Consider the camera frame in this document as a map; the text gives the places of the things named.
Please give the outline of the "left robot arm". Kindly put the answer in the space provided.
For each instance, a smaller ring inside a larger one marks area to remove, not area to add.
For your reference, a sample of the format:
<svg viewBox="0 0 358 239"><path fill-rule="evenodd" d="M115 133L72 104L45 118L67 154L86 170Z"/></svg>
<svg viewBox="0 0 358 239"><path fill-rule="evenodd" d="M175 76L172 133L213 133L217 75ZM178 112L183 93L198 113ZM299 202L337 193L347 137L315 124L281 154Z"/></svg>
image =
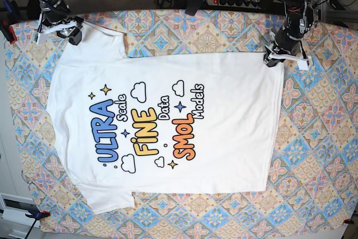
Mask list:
<svg viewBox="0 0 358 239"><path fill-rule="evenodd" d="M291 60L297 63L300 70L307 71L313 61L305 52L302 40L314 25L311 0L280 1L284 4L286 20L276 33L270 33L263 62L271 68Z"/></svg>

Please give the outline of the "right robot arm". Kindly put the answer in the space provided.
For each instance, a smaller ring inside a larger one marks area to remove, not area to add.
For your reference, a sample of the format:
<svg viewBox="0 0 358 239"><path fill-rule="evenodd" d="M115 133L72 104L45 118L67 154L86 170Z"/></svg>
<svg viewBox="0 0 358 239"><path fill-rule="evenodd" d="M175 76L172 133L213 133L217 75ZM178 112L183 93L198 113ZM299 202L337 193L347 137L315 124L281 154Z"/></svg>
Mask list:
<svg viewBox="0 0 358 239"><path fill-rule="evenodd" d="M82 40L83 19L70 16L69 6L64 0L37 0L40 14L37 29L32 32L31 40L37 44L46 42L48 35L55 33L62 39L68 39L72 45Z"/></svg>

